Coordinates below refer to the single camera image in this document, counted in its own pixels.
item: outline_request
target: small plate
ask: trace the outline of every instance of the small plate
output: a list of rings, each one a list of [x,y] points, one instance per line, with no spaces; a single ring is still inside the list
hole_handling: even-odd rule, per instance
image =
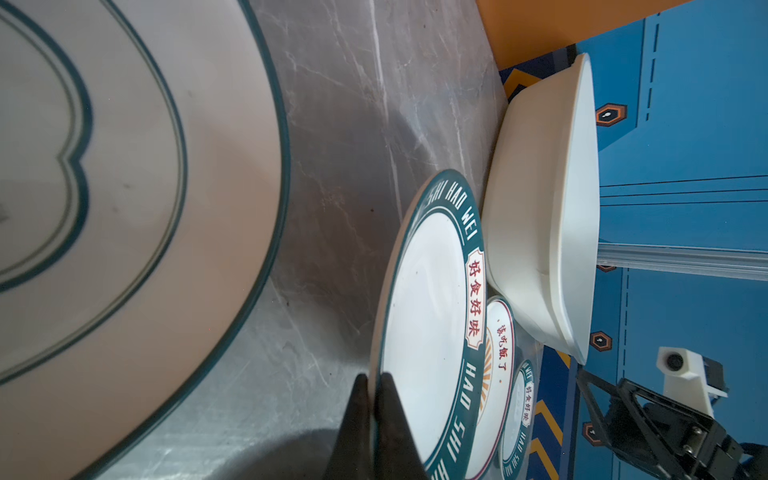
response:
[[[509,304],[500,296],[488,299],[485,308],[485,367],[475,443],[466,478],[482,477],[502,436],[515,371],[515,327]]]
[[[533,365],[530,360],[525,360],[512,384],[507,422],[498,450],[498,460],[502,464],[502,477],[505,480],[518,477],[531,441],[531,425],[535,414],[533,405],[536,400],[534,384]]]
[[[247,0],[0,0],[0,63],[0,476],[94,475],[266,282],[280,88]]]
[[[371,348],[372,396],[390,372],[427,475],[464,478],[483,395],[485,254],[455,170],[416,194],[389,259]]]

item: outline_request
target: countertop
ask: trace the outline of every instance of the countertop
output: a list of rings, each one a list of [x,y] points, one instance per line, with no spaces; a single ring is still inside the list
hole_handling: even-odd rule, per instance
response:
[[[474,1],[251,3],[289,122],[280,251],[223,358],[104,479],[316,477],[413,195],[455,168],[482,202],[507,101]]]

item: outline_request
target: yellow chevron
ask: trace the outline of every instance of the yellow chevron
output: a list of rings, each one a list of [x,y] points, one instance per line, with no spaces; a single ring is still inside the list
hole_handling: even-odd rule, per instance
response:
[[[541,463],[543,463],[544,468],[547,469],[549,478],[551,480],[559,480],[560,477],[558,475],[558,471],[554,468],[554,465],[552,465],[552,460],[549,459],[549,455],[547,455],[547,452],[544,450],[544,446],[541,444],[541,440],[539,439],[533,439],[531,441],[531,455],[535,453],[538,453],[538,457],[541,459]]]
[[[504,93],[507,94],[507,98],[512,95],[512,92],[522,85],[523,87],[530,87],[537,81],[541,80],[539,77],[535,77],[531,74],[525,73],[523,70],[517,68],[512,69],[512,73],[507,77],[507,81],[504,82]]]
[[[571,368],[571,356],[570,355],[565,355],[560,350],[555,350],[555,352],[557,352],[558,355],[560,356],[560,358],[563,359],[563,363],[565,364],[565,366],[567,366],[570,369]]]
[[[544,400],[539,400],[536,402],[536,415],[539,413],[541,413],[541,416],[543,416],[544,420],[547,421],[547,425],[549,425],[550,430],[552,433],[554,433],[554,437],[558,440],[560,446],[562,446],[563,431],[560,429],[558,423],[554,420],[554,416],[552,416],[552,412],[549,411],[549,408],[547,407],[547,404],[544,403]]]

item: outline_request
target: white basin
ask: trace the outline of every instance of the white basin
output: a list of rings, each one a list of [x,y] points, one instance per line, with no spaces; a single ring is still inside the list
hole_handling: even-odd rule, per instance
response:
[[[600,193],[589,56],[518,94],[482,225],[490,281],[538,341],[587,362]]]

